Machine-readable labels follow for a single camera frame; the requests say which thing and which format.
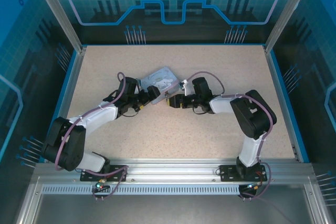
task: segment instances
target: beige table surface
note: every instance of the beige table surface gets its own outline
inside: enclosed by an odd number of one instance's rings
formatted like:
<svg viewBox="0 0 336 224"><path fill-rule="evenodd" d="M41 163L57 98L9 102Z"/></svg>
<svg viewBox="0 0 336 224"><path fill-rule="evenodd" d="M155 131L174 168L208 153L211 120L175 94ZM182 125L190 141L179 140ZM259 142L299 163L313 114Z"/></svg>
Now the beige table surface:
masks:
<svg viewBox="0 0 336 224"><path fill-rule="evenodd" d="M226 94L256 89L278 118L261 156L294 157L262 46L88 46L68 117L94 108L117 89L119 71L142 79L164 66L180 80L210 71L223 81ZM217 81L204 77L220 94ZM230 158L239 155L243 137L233 114L195 115L161 101L133 118L103 125L86 138L85 149L110 158Z"/></svg>

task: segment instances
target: glass enclosure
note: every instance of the glass enclosure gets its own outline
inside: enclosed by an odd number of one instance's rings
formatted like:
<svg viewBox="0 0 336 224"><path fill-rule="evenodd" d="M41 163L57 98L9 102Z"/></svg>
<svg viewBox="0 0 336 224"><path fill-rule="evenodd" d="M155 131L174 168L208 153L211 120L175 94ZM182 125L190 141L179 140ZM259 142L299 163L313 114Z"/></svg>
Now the glass enclosure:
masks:
<svg viewBox="0 0 336 224"><path fill-rule="evenodd" d="M336 0L301 0L274 53L316 173L335 173Z"/></svg>
<svg viewBox="0 0 336 224"><path fill-rule="evenodd" d="M60 0L83 44L265 43L287 0Z"/></svg>
<svg viewBox="0 0 336 224"><path fill-rule="evenodd" d="M40 154L23 140L45 138L73 48L45 0L0 6L0 216L12 223Z"/></svg>
<svg viewBox="0 0 336 224"><path fill-rule="evenodd" d="M83 44L143 45L264 44L288 0L59 1ZM13 223L76 52L45 0L0 6L0 216ZM272 54L316 173L336 173L336 0L301 0Z"/></svg>

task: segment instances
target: metal bracket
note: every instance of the metal bracket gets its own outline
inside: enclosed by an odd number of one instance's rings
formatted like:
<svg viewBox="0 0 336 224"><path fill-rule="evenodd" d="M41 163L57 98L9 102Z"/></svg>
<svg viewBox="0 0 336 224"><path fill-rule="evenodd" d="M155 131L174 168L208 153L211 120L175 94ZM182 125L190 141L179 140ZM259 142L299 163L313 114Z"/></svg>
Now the metal bracket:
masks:
<svg viewBox="0 0 336 224"><path fill-rule="evenodd" d="M260 177L256 174L246 176L243 180L238 171L236 165L221 165L219 166L219 172L222 182L259 182ZM261 172L263 174L263 181L267 181L267 175L264 165L260 165L256 172Z"/></svg>
<svg viewBox="0 0 336 224"><path fill-rule="evenodd" d="M109 172L111 173L112 171L118 170L118 169L122 168L123 166L124 165L111 165ZM107 182L118 182L120 180L121 176L122 176L122 173L123 173L123 170L121 170L120 172L114 174L111 177L107 177L106 181ZM127 174L121 180L122 182L126 181L126 176L127 176ZM79 180L82 181L82 182L97 182L101 178L102 177L100 177L100 176L95 176L95 175L92 175L92 174L87 173L87 172L81 172Z"/></svg>

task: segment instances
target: perforated metal strip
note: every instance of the perforated metal strip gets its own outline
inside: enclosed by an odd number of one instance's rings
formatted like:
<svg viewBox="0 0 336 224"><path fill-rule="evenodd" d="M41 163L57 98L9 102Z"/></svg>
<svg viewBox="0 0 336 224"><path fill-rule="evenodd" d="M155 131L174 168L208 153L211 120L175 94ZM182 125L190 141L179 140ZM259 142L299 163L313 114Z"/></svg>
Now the perforated metal strip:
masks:
<svg viewBox="0 0 336 224"><path fill-rule="evenodd" d="M93 185L43 185L42 194L90 195ZM101 195L108 194L111 188ZM238 195L238 185L120 185L116 195Z"/></svg>

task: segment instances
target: white robotic arm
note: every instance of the white robotic arm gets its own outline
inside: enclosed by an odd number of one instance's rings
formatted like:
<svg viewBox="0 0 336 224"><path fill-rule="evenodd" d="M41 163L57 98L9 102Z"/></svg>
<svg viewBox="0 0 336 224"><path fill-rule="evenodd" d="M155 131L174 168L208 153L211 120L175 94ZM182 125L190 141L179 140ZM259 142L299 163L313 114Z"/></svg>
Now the white robotic arm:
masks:
<svg viewBox="0 0 336 224"><path fill-rule="evenodd" d="M213 98L209 104L211 110L217 113L234 113L233 108L231 106L231 102L235 100L237 97L222 97L221 95ZM239 160L246 166L251 167L255 165L257 160L257 153L259 150L259 146L261 144L263 135L261 135L258 139L254 139L252 137L244 136L243 148L241 149Z"/></svg>
<svg viewBox="0 0 336 224"><path fill-rule="evenodd" d="M237 171L241 178L247 173L254 175L260 165L260 150L277 118L256 90L246 94L213 95L204 77L192 81L194 94L177 94L168 102L173 108L197 108L209 114L234 113L244 136L243 148L237 157Z"/></svg>
<svg viewBox="0 0 336 224"><path fill-rule="evenodd" d="M154 86L147 87L147 91L139 89L136 79L124 77L119 89L103 99L96 108L74 118L55 119L43 145L42 157L68 171L78 168L105 173L109 170L109 160L102 155L85 152L86 137L103 124L122 116L129 108L139 112L160 95Z"/></svg>

